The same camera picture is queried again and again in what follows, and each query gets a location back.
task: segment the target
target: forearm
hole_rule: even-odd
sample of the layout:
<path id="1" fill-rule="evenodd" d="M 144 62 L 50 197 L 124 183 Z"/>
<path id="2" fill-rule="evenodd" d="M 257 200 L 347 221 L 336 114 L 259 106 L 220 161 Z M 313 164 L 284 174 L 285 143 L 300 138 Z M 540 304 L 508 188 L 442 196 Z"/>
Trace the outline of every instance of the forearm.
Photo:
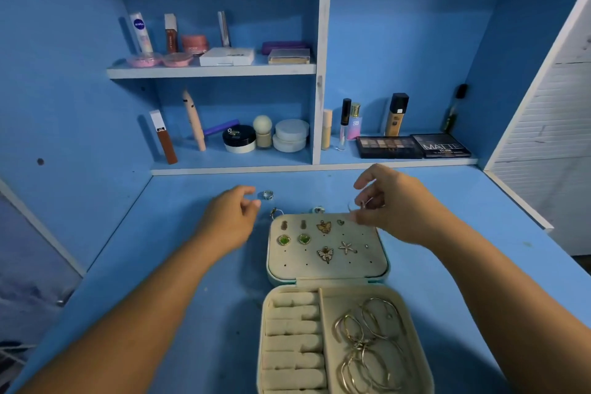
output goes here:
<path id="1" fill-rule="evenodd" d="M 215 260 L 199 239 L 181 246 L 19 394 L 146 392 Z"/>
<path id="2" fill-rule="evenodd" d="M 508 380 L 523 392 L 587 392 L 591 331 L 457 220 L 428 246 L 452 274 Z"/>

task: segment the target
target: hand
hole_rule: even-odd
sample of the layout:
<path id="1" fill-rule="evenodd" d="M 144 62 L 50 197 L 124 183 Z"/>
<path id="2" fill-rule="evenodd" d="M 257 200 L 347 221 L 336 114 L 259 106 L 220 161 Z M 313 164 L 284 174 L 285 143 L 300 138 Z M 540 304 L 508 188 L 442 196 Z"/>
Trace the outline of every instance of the hand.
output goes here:
<path id="1" fill-rule="evenodd" d="M 363 189 L 355 203 L 364 203 L 365 209 L 351 212 L 351 219 L 379 227 L 407 243 L 429 247 L 443 230 L 459 221 L 417 178 L 383 165 L 372 165 L 353 187 Z"/>
<path id="2" fill-rule="evenodd" d="M 213 198 L 199 221 L 192 240 L 211 243 L 220 255 L 239 248 L 252 233 L 261 201 L 244 195 L 253 194 L 254 187 L 237 185 Z"/>

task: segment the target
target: green gemstone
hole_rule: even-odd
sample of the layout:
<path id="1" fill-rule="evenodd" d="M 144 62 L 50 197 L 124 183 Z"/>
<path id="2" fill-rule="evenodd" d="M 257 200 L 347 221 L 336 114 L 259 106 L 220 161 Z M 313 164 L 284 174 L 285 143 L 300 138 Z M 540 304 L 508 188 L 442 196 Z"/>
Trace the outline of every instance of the green gemstone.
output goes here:
<path id="1" fill-rule="evenodd" d="M 289 238 L 288 235 L 280 235 L 279 238 L 277 238 L 277 242 L 282 245 L 285 246 L 286 244 L 288 244 L 291 241 L 291 238 Z"/>
<path id="2" fill-rule="evenodd" d="M 297 240 L 301 243 L 301 244 L 308 244 L 311 240 L 310 236 L 308 234 L 301 234 Z"/>

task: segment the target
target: person's left hand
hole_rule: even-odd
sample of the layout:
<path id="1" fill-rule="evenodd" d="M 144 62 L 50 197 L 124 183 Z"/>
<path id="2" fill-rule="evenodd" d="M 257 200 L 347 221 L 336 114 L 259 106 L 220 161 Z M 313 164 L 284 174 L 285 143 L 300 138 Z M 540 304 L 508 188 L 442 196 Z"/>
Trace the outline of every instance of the person's left hand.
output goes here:
<path id="1" fill-rule="evenodd" d="M 213 198 L 192 240 L 212 243 L 220 257 L 239 248 L 252 233 L 261 208 L 259 199 L 251 201 L 244 197 L 254 192 L 254 187 L 237 185 Z"/>

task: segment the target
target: jewelry box hinge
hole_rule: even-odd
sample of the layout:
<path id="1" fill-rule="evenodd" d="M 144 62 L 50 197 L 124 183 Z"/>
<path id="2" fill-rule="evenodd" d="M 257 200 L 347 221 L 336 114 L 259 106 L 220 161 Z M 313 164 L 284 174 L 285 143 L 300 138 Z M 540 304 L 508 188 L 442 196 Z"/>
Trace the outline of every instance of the jewelry box hinge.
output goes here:
<path id="1" fill-rule="evenodd" d="M 344 285 L 367 285 L 368 282 L 369 281 L 366 278 L 296 278 L 295 285 L 298 288 L 317 289 L 320 287 L 333 287 Z"/>

